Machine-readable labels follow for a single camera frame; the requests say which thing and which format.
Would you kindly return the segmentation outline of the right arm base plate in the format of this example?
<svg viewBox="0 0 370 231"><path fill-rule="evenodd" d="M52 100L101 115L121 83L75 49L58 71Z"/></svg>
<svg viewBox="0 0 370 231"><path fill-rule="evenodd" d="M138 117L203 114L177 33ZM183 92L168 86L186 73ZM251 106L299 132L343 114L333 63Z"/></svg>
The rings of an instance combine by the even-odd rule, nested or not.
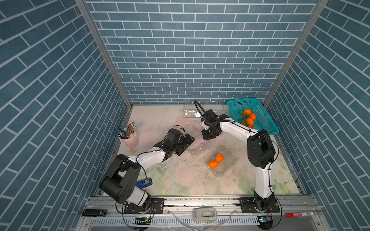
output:
<svg viewBox="0 0 370 231"><path fill-rule="evenodd" d="M260 197L241 197L239 198L239 206L242 213L279 213L281 212L280 205L275 197L271 196L267 199Z"/></svg>

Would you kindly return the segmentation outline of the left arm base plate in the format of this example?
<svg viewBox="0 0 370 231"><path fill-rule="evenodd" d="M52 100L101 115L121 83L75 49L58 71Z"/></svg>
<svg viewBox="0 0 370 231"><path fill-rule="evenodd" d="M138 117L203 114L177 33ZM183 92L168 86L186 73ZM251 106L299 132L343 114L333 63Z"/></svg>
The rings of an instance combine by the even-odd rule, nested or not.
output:
<svg viewBox="0 0 370 231"><path fill-rule="evenodd" d="M133 203L126 203L124 208L124 214L162 214L164 208L164 198L147 198L141 205L135 205Z"/></svg>

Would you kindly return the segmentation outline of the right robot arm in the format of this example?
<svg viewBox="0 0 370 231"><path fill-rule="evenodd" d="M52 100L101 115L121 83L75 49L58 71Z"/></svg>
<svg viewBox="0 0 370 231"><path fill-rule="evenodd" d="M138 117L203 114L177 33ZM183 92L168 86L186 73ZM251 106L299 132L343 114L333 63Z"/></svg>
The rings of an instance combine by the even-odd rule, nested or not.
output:
<svg viewBox="0 0 370 231"><path fill-rule="evenodd" d="M251 129L225 114L218 116L211 109L200 113L200 116L204 127L201 131L204 140L214 139L221 133L226 132L246 142L247 157L254 166L256 176L254 204L257 210L267 210L275 199L271 185L271 166L274 162L276 150L269 133L265 130Z"/></svg>

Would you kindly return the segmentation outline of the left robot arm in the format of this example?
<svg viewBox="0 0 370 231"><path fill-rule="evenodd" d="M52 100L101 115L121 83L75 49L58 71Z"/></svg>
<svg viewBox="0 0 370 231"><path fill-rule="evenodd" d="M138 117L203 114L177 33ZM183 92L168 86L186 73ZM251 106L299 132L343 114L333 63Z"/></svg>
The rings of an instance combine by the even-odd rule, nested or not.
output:
<svg viewBox="0 0 370 231"><path fill-rule="evenodd" d="M116 156L102 176L99 189L118 204L148 206L151 195L146 189L136 186L140 171L162 163L172 155L180 156L194 141L195 138L182 128L169 129L163 140L156 143L152 149L130 157L124 154Z"/></svg>

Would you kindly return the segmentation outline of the clear container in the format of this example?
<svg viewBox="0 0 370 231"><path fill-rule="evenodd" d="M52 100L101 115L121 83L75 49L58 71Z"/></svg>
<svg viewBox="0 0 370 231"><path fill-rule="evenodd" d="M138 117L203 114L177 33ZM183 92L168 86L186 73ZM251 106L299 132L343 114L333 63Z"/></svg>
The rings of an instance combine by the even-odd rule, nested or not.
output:
<svg viewBox="0 0 370 231"><path fill-rule="evenodd" d="M201 114L197 110L193 102L185 102L183 106L184 118L201 118Z"/></svg>
<svg viewBox="0 0 370 231"><path fill-rule="evenodd" d="M186 154L192 157L198 157L201 155L208 155L214 150L211 146L211 143L203 139L201 130L199 130L195 125L188 124L185 126L185 130L187 134L195 139L194 142L186 149Z"/></svg>
<svg viewBox="0 0 370 231"><path fill-rule="evenodd" d="M215 113L217 115L221 114L229 115L229 108L226 104L217 104L215 106Z"/></svg>
<svg viewBox="0 0 370 231"><path fill-rule="evenodd" d="M237 157L225 146L219 146L205 160L205 165L211 173L220 178L235 166L237 160Z"/></svg>

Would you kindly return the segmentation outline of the orange pair with leaves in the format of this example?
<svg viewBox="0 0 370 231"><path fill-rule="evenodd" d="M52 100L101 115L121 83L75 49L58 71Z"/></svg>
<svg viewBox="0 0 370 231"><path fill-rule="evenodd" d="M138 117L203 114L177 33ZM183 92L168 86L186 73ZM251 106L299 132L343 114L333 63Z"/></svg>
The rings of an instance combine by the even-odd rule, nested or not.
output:
<svg viewBox="0 0 370 231"><path fill-rule="evenodd" d="M239 112L239 115L242 116L242 120L245 119L245 118L250 117L250 118L252 118L255 121L256 118L257 118L256 114L253 113L252 110L251 109L248 109L248 108L246 108L244 110L241 110Z"/></svg>

